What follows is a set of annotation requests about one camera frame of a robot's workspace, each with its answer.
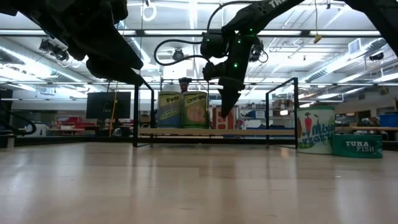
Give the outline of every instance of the green box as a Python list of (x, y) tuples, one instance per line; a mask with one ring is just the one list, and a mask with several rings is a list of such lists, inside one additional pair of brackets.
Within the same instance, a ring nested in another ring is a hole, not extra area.
[(383, 158), (382, 136), (377, 134), (335, 134), (333, 154), (353, 158)]

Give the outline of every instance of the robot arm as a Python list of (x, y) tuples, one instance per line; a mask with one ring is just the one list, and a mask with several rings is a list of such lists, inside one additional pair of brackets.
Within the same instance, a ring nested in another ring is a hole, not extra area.
[(115, 28), (127, 18), (126, 0), (1, 0), (0, 13), (17, 12), (39, 25), (49, 36), (68, 46), (69, 54), (83, 60), (97, 78), (143, 84), (144, 65)]
[[(221, 30), (208, 30), (205, 34), (201, 54), (207, 58), (224, 57), (225, 62), (213, 65), (207, 63), (203, 69), (205, 79), (220, 78), (219, 90), (222, 99), (221, 111), (225, 117), (240, 97), (248, 67), (251, 48), (259, 40), (256, 35), (271, 20), (300, 4), (303, 0), (263, 0), (239, 10), (235, 17)], [(398, 55), (398, 2), (393, 0), (339, 0), (353, 9), (365, 13), (391, 48)]]

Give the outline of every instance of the security camera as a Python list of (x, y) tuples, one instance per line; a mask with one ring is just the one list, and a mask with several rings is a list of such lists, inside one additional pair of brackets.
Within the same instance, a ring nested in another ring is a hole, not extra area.
[(173, 60), (181, 60), (184, 58), (184, 53), (182, 52), (182, 49), (175, 49), (174, 54), (173, 54)]

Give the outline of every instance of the wooden board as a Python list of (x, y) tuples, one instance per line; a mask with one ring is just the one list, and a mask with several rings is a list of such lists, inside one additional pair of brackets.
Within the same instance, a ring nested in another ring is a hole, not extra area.
[(220, 130), (198, 128), (139, 128), (139, 134), (201, 134), (201, 135), (294, 135), (294, 130)]
[(390, 127), (336, 127), (336, 132), (350, 131), (398, 131), (398, 128)]

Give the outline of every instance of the black cable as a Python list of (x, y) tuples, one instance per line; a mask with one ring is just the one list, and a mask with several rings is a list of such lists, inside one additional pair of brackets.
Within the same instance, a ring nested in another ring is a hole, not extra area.
[(178, 40), (178, 39), (170, 39), (170, 40), (162, 41), (160, 44), (158, 44), (158, 45), (156, 46), (155, 52), (154, 52), (155, 61), (156, 61), (156, 63), (158, 63), (158, 64), (161, 65), (161, 66), (175, 65), (176, 63), (180, 63), (180, 62), (182, 62), (182, 61), (184, 61), (184, 60), (188, 60), (188, 59), (191, 59), (191, 58), (203, 58), (203, 59), (205, 59), (207, 62), (210, 62), (210, 60), (208, 60), (207, 58), (205, 58), (205, 57), (202, 56), (202, 55), (190, 55), (190, 56), (188, 56), (188, 57), (181, 58), (180, 60), (176, 60), (175, 62), (162, 63), (162, 62), (160, 62), (160, 61), (157, 59), (156, 54), (157, 54), (157, 51), (158, 51), (159, 47), (162, 46), (162, 45), (164, 45), (164, 44), (166, 44), (166, 43), (168, 43), (168, 42), (180, 42), (180, 43), (184, 43), (184, 44), (201, 44), (201, 41), (194, 42), (194, 41)]
[(267, 62), (268, 62), (268, 59), (269, 59), (269, 56), (268, 56), (267, 52), (265, 52), (265, 51), (263, 51), (263, 52), (264, 52), (265, 55), (267, 56), (267, 60), (261, 61), (261, 60), (259, 59), (258, 61), (261, 62), (261, 63), (267, 63)]
[(216, 15), (216, 13), (220, 9), (224, 8), (225, 6), (229, 6), (232, 4), (247, 4), (247, 3), (252, 4), (252, 3), (256, 3), (256, 2), (259, 2), (259, 1), (231, 1), (231, 2), (227, 2), (227, 3), (224, 3), (220, 6), (218, 6), (218, 8), (216, 10), (214, 10), (214, 12), (211, 14), (209, 21), (207, 22), (207, 31), (210, 29), (210, 23), (211, 23), (211, 20), (213, 19), (213, 17)]
[(6, 129), (10, 129), (11, 131), (13, 131), (13, 132), (15, 132), (16, 134), (19, 134), (19, 135), (29, 135), (29, 134), (33, 134), (33, 133), (36, 132), (37, 127), (31, 120), (26, 119), (26, 118), (24, 118), (24, 117), (22, 117), (22, 116), (20, 116), (18, 114), (15, 114), (15, 113), (3, 108), (2, 101), (1, 101), (1, 93), (0, 93), (0, 110), (4, 110), (6, 113), (9, 113), (10, 115), (13, 115), (13, 116), (15, 116), (15, 117), (17, 117), (19, 119), (22, 119), (22, 120), (26, 121), (28, 124), (30, 124), (32, 126), (32, 130), (31, 131), (20, 131), (18, 128), (13, 127), (10, 124), (8, 124), (7, 122), (5, 122), (5, 121), (0, 119), (0, 124), (3, 125)]

